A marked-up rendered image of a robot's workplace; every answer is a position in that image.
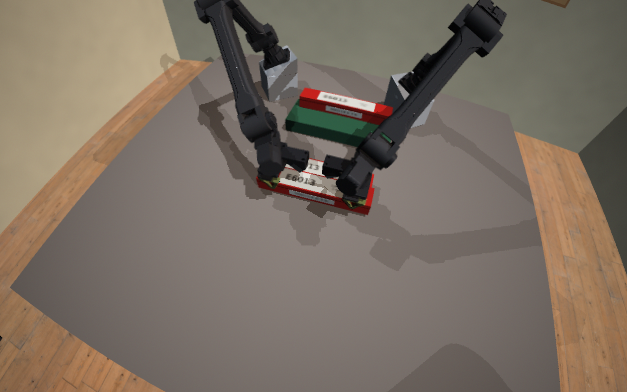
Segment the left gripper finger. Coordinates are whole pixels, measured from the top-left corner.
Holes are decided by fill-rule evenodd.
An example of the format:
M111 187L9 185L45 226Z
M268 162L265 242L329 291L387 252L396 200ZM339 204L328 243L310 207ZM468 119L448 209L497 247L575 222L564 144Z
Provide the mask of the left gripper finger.
M360 199L360 197L359 197L359 201L358 201L358 203L357 203L357 202L353 202L353 201L349 201L349 200L345 200L345 199L343 199L343 198L342 198L342 200L343 200L343 201L344 201L344 202L348 205L348 207L349 207L350 209L355 209L355 208L357 208L357 207L364 206L364 205L366 204L366 200L367 200L367 199L366 199L366 200L362 200L362 199ZM355 205L353 205L353 206L352 206L350 202L355 203Z

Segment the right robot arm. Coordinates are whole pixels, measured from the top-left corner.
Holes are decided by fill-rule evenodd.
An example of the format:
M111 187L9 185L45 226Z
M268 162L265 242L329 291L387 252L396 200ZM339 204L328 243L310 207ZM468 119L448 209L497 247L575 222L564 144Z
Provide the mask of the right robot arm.
M194 5L199 20L205 24L210 21L214 30L234 92L240 128L247 139L254 142L261 173L267 176L279 174L286 160L286 164L298 172L307 169L309 151L288 147L280 140L276 117L268 112L254 85L233 19L246 31L252 49L264 52L265 70L288 62L289 49L278 46L274 28L268 23L259 23L240 0L196 0Z

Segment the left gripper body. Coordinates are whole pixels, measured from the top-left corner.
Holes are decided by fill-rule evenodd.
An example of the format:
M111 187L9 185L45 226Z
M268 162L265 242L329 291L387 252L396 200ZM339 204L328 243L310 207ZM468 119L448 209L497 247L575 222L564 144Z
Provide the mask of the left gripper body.
M362 184L361 188L359 189L359 191L357 192L355 196L348 196L348 195L343 194L342 198L345 200L349 200L349 201L353 201L357 203L359 201L359 197L360 199L366 200L368 196L368 191L370 188L371 179L372 179L372 173L369 176L367 176L366 180L364 181L364 183Z

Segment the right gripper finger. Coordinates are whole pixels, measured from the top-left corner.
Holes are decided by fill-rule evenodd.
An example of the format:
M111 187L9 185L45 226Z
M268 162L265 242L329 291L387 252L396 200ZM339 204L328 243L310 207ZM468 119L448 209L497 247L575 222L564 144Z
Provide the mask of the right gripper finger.
M260 179L260 178L258 178L258 179L261 180L262 182L266 183L271 189L275 189L281 178L279 178L279 177L278 178L274 178L273 177L272 181L268 181L268 180L264 180L264 179ZM270 184L270 182L274 183L274 185L272 186Z

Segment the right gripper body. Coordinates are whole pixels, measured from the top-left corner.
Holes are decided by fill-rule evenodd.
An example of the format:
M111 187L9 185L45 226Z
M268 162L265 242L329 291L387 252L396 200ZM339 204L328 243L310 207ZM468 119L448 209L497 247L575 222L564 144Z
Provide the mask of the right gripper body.
M285 166L286 166L286 163L284 163L284 166L283 166L283 168L282 168L282 171L284 170ZM262 173L261 173L261 171L260 171L260 166L259 166L259 168L258 168L258 170L257 170L257 171L258 171L258 175L257 175L257 177L258 177L258 178L260 178L260 179L264 179L264 180L268 180L268 181L272 181L273 177L274 177L274 178L278 178L278 175L279 175L279 174L277 174L277 175L274 175L274 176L272 176L272 177L271 177L271 176L264 175L264 174L262 174Z

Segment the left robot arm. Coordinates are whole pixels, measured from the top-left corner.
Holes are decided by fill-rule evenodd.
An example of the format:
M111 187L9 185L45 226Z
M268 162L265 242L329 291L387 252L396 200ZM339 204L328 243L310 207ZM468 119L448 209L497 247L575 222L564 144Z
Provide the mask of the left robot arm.
M322 174L327 179L339 177L336 186L343 194L356 195L375 168L388 168L397 159L396 152L413 123L465 60L474 52L485 57L503 37L499 30L507 14L493 6L491 0L478 2L475 7L467 4L449 25L455 34L438 52L432 55L427 52L412 70L413 75L409 72L398 81L410 95L382 121L374 134L365 137L356 148L355 161L326 155ZM392 143L381 132L393 139L389 138Z

